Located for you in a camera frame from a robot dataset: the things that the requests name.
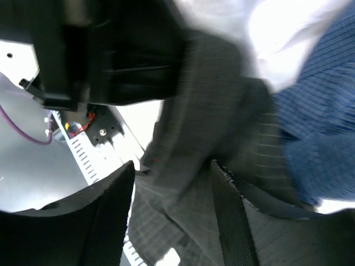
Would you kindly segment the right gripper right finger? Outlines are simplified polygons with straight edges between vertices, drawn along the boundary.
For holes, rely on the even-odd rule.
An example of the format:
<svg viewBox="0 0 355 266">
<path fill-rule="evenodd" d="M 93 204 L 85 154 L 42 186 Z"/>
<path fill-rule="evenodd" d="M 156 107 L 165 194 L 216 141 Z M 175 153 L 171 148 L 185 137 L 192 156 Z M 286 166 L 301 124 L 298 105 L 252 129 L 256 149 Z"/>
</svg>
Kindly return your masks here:
<svg viewBox="0 0 355 266">
<path fill-rule="evenodd" d="M 354 210 L 312 212 L 283 202 L 211 163 L 226 265 L 353 265 Z"/>
</svg>

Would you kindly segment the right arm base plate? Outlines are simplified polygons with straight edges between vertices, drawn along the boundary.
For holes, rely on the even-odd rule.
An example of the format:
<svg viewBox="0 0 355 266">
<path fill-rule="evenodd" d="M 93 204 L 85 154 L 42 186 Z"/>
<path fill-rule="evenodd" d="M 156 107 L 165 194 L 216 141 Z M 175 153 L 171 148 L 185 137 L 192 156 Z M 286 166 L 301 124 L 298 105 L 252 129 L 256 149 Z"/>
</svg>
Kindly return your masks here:
<svg viewBox="0 0 355 266">
<path fill-rule="evenodd" d="M 113 137 L 123 133 L 121 116 L 113 106 L 90 105 L 89 111 L 95 115 L 85 133 L 93 146 L 113 143 Z"/>
</svg>

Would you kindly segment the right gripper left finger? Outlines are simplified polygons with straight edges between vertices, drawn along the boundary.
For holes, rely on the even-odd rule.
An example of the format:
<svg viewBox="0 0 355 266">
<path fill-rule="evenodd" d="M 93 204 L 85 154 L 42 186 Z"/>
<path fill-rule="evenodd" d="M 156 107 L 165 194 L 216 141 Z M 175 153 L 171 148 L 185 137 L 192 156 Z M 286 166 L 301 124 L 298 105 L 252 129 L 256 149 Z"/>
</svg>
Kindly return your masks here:
<svg viewBox="0 0 355 266">
<path fill-rule="evenodd" d="M 1 265 L 119 265 L 134 178 L 129 161 L 39 210 L 1 212 Z"/>
</svg>

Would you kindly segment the black pinstripe shirt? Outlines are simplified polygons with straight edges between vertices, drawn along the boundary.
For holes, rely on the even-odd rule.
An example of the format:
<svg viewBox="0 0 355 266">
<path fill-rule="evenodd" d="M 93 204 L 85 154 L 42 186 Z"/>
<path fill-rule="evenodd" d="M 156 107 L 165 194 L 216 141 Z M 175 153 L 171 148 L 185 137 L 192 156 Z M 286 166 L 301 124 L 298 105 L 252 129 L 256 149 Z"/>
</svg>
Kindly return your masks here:
<svg viewBox="0 0 355 266">
<path fill-rule="evenodd" d="M 303 209 L 285 165 L 266 85 L 240 74 L 238 47 L 195 32 L 177 95 L 164 102 L 135 179 L 129 239 L 147 265 L 258 265 L 234 177 L 270 208 Z"/>
</svg>

